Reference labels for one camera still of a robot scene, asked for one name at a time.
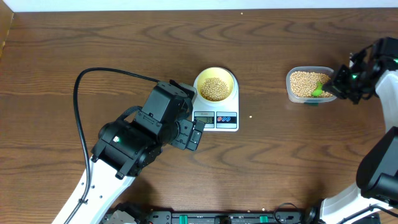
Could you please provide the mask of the yellow plastic bowl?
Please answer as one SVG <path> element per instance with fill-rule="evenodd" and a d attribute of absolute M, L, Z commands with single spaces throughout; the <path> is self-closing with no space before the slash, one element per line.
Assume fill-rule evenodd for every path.
<path fill-rule="evenodd" d="M 236 87 L 231 72 L 221 67 L 205 69 L 197 76 L 194 85 L 205 101 L 217 103 L 231 98 Z"/>

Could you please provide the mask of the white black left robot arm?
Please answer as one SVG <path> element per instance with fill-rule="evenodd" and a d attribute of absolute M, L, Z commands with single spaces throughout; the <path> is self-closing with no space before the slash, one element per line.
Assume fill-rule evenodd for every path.
<path fill-rule="evenodd" d="M 188 120 L 196 96 L 184 83 L 158 82 L 144 107 L 131 107 L 105 124 L 84 172 L 89 180 L 80 180 L 54 223 L 99 223 L 165 145 L 196 151 L 205 126 Z"/>

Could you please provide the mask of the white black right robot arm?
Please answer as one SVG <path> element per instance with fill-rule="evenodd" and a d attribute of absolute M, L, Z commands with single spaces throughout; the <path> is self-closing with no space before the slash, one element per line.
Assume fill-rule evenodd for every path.
<path fill-rule="evenodd" d="M 379 212 L 396 217 L 397 39 L 381 38 L 353 54 L 322 89 L 355 105 L 378 97 L 386 133 L 361 161 L 355 183 L 309 208 L 302 223 L 380 223 Z"/>

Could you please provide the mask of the green plastic scoop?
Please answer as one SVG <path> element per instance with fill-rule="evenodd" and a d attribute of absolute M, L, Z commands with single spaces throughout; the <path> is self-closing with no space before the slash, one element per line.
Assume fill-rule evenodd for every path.
<path fill-rule="evenodd" d="M 323 93 L 323 84 L 321 82 L 317 82 L 317 87 L 311 93 L 313 97 L 319 97 Z"/>

